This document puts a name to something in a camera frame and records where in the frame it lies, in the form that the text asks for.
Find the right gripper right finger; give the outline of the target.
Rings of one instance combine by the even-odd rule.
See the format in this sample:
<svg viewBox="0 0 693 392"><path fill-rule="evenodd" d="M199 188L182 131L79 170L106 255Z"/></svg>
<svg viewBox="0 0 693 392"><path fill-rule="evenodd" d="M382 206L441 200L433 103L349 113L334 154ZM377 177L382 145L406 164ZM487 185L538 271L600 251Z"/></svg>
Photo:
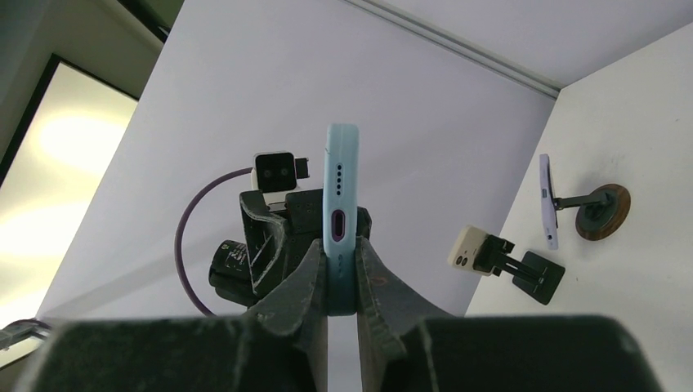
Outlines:
<svg viewBox="0 0 693 392"><path fill-rule="evenodd" d="M596 315L456 317L356 242L367 391L658 391L634 337Z"/></svg>

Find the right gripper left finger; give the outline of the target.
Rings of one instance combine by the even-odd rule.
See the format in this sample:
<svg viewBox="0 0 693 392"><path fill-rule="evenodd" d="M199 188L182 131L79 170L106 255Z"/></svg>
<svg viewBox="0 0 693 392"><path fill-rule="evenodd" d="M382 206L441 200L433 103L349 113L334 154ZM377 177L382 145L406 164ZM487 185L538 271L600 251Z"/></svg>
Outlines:
<svg viewBox="0 0 693 392"><path fill-rule="evenodd" d="M19 391L324 391L325 257L320 241L242 314L84 320L56 328Z"/></svg>

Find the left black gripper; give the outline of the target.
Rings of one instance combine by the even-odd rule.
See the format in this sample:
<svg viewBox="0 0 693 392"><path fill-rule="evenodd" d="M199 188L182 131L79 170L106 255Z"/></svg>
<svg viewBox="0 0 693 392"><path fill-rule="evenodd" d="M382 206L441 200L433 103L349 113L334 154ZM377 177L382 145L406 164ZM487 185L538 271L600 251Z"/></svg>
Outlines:
<svg viewBox="0 0 693 392"><path fill-rule="evenodd" d="M259 190L239 196L244 235L248 247L249 276L253 293L267 295L289 275L288 255L305 255L312 242L322 240L326 255L338 255L357 237L370 239L372 219L366 208L357 208L355 227L345 218L346 237L333 241L333 222L323 218L323 190L309 189L286 195L285 203L268 206Z"/></svg>

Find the light blue cased phone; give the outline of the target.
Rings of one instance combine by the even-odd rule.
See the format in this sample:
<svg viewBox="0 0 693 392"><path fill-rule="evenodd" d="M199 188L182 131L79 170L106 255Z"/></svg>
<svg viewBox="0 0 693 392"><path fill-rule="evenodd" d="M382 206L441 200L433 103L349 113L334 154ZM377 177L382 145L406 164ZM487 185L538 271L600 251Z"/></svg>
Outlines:
<svg viewBox="0 0 693 392"><path fill-rule="evenodd" d="M360 132L353 124L332 124L324 149L323 248L327 257L327 311L333 317L356 312L355 243Z"/></svg>

